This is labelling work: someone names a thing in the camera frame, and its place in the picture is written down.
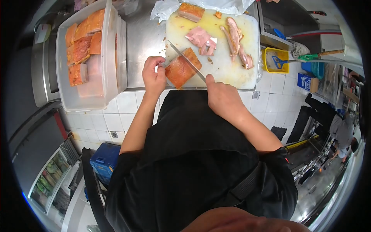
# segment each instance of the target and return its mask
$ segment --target black rubber mat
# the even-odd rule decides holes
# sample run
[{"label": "black rubber mat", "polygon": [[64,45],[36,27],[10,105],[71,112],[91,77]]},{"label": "black rubber mat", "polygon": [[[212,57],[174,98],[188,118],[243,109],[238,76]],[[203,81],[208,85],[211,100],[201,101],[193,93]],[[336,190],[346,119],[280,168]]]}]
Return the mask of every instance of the black rubber mat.
[{"label": "black rubber mat", "polygon": [[294,128],[292,129],[292,132],[290,134],[289,139],[287,140],[287,143],[294,143],[299,141],[301,135],[304,132],[305,126],[308,123],[309,114],[308,109],[310,107],[302,106],[298,115],[298,119],[295,122]]},{"label": "black rubber mat", "polygon": [[283,136],[285,135],[286,131],[287,131],[287,128],[282,128],[282,127],[272,127],[272,129],[270,130],[271,132],[273,132],[273,134],[275,134],[275,136],[277,136],[277,138],[282,141],[282,138]]}]

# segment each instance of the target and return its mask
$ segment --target apron strap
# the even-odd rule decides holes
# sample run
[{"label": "apron strap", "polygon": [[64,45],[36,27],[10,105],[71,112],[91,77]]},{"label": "apron strap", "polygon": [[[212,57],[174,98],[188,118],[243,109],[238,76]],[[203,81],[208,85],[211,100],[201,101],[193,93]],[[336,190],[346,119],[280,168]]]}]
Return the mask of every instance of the apron strap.
[{"label": "apron strap", "polygon": [[227,196],[219,199],[212,208],[226,207],[226,206],[237,206],[241,204],[246,197],[252,192],[257,186],[259,180],[259,173],[262,163],[259,161],[255,169],[241,181],[236,187],[228,191]]}]

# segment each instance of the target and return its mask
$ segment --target knife blade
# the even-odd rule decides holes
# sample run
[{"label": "knife blade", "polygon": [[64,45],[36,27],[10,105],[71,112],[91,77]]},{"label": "knife blade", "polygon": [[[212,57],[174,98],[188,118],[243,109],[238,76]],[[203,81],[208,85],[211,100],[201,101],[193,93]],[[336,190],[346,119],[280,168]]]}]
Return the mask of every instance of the knife blade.
[{"label": "knife blade", "polygon": [[189,65],[189,66],[191,66],[191,68],[196,72],[196,74],[203,80],[203,82],[205,82],[206,83],[206,79],[205,79],[205,76],[204,75],[202,75],[202,73],[200,72],[200,70],[198,70],[197,68],[196,68],[196,66],[190,61],[190,60],[188,60],[188,58],[186,57],[186,56],[184,56],[183,55],[183,53],[181,53],[180,51],[179,51],[179,49],[177,48],[177,47],[175,47],[175,45],[174,44],[172,44],[170,41],[168,41],[169,42],[169,44],[170,44],[170,46],[181,56],[181,57],[183,57],[185,60],[186,60],[186,62],[187,62],[187,64]]}]

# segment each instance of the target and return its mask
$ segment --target stainless steel counter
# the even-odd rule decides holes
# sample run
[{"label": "stainless steel counter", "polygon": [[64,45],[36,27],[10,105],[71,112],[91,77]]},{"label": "stainless steel counter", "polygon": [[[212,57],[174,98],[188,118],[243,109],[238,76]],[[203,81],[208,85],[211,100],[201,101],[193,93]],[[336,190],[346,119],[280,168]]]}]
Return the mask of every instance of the stainless steel counter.
[{"label": "stainless steel counter", "polygon": [[[165,57],[165,29],[166,22],[158,25],[157,20],[150,20],[152,8],[157,0],[140,1],[136,12],[125,16],[119,11],[123,20],[127,23],[127,81],[128,87],[125,91],[144,90],[142,70],[145,60],[149,56]],[[247,8],[249,15],[258,22],[256,2]]]}]

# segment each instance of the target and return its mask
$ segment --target grey shirt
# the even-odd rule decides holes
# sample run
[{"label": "grey shirt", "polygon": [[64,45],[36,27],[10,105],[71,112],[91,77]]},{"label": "grey shirt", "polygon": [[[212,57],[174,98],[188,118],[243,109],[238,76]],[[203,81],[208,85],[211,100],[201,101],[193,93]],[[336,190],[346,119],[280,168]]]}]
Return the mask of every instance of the grey shirt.
[{"label": "grey shirt", "polygon": [[335,115],[330,126],[330,134],[338,141],[339,149],[347,148],[353,139],[353,117],[348,115],[345,120]]}]

